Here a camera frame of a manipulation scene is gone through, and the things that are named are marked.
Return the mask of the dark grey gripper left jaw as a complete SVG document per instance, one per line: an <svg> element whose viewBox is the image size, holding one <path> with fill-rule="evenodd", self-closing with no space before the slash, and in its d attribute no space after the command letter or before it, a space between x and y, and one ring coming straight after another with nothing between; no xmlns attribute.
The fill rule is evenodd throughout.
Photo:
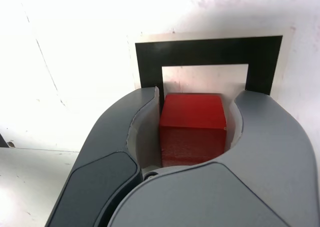
<svg viewBox="0 0 320 227"><path fill-rule="evenodd" d="M46 222L106 227L120 202L161 167L160 91L136 89L109 107L87 136Z"/></svg>

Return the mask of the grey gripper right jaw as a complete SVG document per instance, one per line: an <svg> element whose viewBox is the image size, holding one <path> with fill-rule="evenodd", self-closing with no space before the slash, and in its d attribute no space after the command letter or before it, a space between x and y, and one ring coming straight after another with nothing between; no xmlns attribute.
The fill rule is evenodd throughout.
<svg viewBox="0 0 320 227"><path fill-rule="evenodd" d="M302 126L270 96L234 100L241 135L202 164L156 175L119 204L111 227L317 227L315 152Z"/></svg>

